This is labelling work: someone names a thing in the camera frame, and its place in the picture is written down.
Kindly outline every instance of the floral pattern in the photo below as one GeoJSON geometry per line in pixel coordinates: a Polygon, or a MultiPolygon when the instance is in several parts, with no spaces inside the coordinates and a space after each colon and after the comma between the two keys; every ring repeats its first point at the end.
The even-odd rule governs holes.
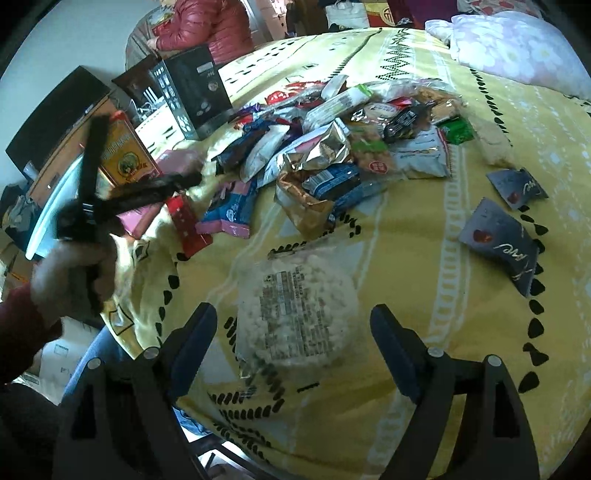
{"type": "Polygon", "coordinates": [[[452,18],[452,58],[462,65],[591,99],[591,77],[562,33],[520,12],[452,18]]]}

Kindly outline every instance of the nutrition label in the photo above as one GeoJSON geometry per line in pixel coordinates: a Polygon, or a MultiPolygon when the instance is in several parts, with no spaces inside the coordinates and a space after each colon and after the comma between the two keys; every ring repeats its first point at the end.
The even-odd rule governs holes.
{"type": "Polygon", "coordinates": [[[326,356],[333,351],[325,302],[312,294],[301,267],[268,275],[261,317],[267,324],[265,347],[271,359],[326,356]]]}

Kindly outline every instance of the white bag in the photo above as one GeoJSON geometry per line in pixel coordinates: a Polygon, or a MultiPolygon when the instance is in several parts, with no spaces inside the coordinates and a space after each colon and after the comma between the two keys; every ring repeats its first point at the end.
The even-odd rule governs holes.
{"type": "Polygon", "coordinates": [[[365,6],[360,2],[337,0],[334,5],[325,7],[329,27],[334,23],[345,28],[368,28],[369,20],[365,6]]]}

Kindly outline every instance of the orange box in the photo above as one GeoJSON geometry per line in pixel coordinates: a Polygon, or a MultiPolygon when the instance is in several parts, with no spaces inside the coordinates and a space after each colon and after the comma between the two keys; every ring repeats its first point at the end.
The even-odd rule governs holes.
{"type": "Polygon", "coordinates": [[[122,186],[143,177],[160,174],[135,130],[124,120],[115,120],[109,127],[107,145],[102,155],[101,171],[114,186],[122,186]]]}

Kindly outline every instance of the green package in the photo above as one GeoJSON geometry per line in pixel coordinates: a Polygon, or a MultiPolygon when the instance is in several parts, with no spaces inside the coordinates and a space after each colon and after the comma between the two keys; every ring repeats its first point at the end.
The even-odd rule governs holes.
{"type": "Polygon", "coordinates": [[[443,131],[447,143],[453,145],[460,145],[474,138],[472,127],[463,118],[455,118],[443,122],[439,125],[439,128],[443,131]]]}

